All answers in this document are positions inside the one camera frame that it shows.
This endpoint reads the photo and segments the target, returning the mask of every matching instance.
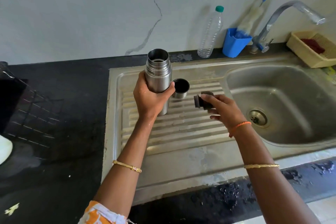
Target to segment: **black granite countertop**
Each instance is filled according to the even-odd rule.
[[[276,50],[274,55],[288,51],[283,44],[272,44],[271,50]],[[196,51],[174,52],[170,57],[172,62],[201,59]],[[217,49],[210,58],[223,57]],[[36,101],[43,97],[37,102],[44,109],[36,110],[43,118],[25,116],[26,124],[45,129],[39,122],[52,122],[46,123],[43,137],[35,129],[15,138],[11,156],[0,165],[0,223],[78,222],[100,185],[109,69],[145,62],[146,55],[137,55],[9,66],[38,92],[33,96]],[[23,112],[22,99],[19,105]],[[15,116],[22,125],[20,117]],[[314,201],[336,195],[334,161],[304,164],[283,173],[306,202]],[[11,216],[4,214],[17,203]],[[138,224],[234,223],[260,214],[248,178],[241,178],[134,206],[130,218]]]

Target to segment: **person's left hand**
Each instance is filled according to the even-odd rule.
[[[139,118],[155,119],[161,112],[163,105],[175,92],[174,82],[162,93],[151,92],[146,84],[145,71],[140,72],[138,81],[133,91]]]

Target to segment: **gold bracelet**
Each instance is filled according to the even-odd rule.
[[[277,164],[262,164],[262,165],[254,164],[254,165],[244,165],[244,168],[245,168],[245,169],[249,169],[249,168],[261,168],[261,167],[279,167],[279,165],[277,165]]]
[[[141,172],[142,172],[142,170],[141,170],[140,168],[137,168],[137,167],[135,167],[135,166],[130,166],[130,165],[121,163],[121,162],[119,162],[119,161],[117,161],[117,160],[112,161],[112,163],[113,163],[113,164],[118,164],[118,165],[121,165],[121,166],[124,166],[124,167],[127,167],[127,168],[129,168],[130,170],[136,171],[136,172],[138,172],[138,173],[141,173]]]

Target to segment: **chrome faucet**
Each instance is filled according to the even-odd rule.
[[[271,18],[266,23],[266,25],[264,26],[260,34],[255,36],[252,39],[252,42],[253,42],[252,48],[251,48],[252,53],[256,53],[258,49],[263,53],[269,50],[270,48],[269,44],[273,41],[273,39],[269,41],[268,43],[265,43],[265,38],[268,32],[270,31],[271,27],[275,23],[275,21],[279,18],[280,14],[282,14],[284,10],[286,10],[287,8],[291,6],[295,7],[300,12],[306,14],[308,18],[315,24],[322,24],[326,22],[326,19],[323,16],[315,12],[313,9],[311,9],[310,7],[308,7],[301,1],[293,0],[287,3],[284,3],[272,14]]]

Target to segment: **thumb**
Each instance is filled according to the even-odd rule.
[[[168,89],[160,93],[161,97],[164,98],[165,100],[168,100],[170,96],[175,92],[175,82],[171,82],[170,86]]]
[[[202,94],[201,98],[208,102],[211,103],[214,107],[216,107],[219,103],[222,103],[220,100],[215,98],[213,95],[208,95],[208,94]]]

